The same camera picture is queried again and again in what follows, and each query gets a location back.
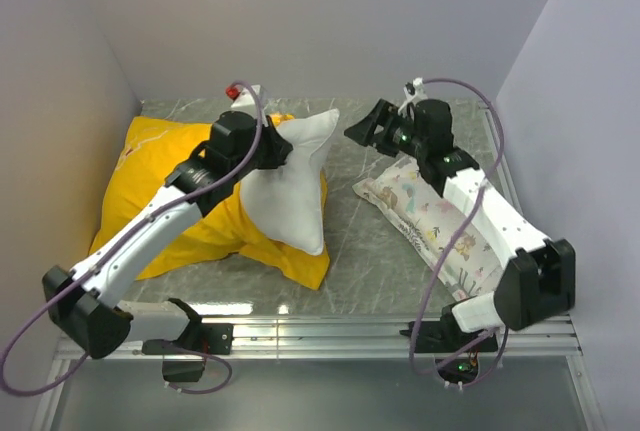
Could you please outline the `yellow cartoon pillowcase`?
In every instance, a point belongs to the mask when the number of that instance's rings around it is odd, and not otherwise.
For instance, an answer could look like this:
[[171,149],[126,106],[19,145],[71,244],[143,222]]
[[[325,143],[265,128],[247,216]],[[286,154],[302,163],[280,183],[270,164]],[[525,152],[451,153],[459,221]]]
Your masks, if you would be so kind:
[[322,170],[339,112],[250,117],[247,143],[220,176],[205,160],[211,124],[133,119],[89,251],[96,280],[135,279],[240,254],[312,290],[330,264]]

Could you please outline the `white pillow insert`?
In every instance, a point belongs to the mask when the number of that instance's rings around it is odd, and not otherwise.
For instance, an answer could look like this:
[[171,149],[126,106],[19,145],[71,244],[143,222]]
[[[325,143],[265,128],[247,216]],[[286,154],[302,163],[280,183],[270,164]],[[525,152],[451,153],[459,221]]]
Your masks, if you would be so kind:
[[240,182],[240,201],[267,238],[312,256],[324,249],[321,171],[336,134],[336,108],[276,126],[293,149],[283,166],[254,170]]

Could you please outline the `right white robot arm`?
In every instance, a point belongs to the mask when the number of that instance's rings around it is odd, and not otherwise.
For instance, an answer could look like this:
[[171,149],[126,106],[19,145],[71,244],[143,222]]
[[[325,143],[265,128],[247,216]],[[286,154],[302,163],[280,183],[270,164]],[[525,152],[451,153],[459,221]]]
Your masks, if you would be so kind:
[[354,190],[411,242],[455,298],[440,327],[446,347],[460,351],[476,331],[518,331],[574,307],[574,248],[527,222],[455,145],[446,102],[397,107],[380,100],[344,134],[397,160]]

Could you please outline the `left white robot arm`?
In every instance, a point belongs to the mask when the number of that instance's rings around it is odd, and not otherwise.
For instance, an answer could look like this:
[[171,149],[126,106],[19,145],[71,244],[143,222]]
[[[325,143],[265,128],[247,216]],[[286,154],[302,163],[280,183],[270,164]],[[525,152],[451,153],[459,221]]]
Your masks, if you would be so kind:
[[165,248],[230,197],[238,181],[255,169],[285,165],[292,150],[270,117],[223,113],[208,139],[119,233],[71,270],[54,266],[44,275],[51,321],[93,359],[135,340],[179,353],[202,350],[202,318],[184,301],[127,306],[123,296]]

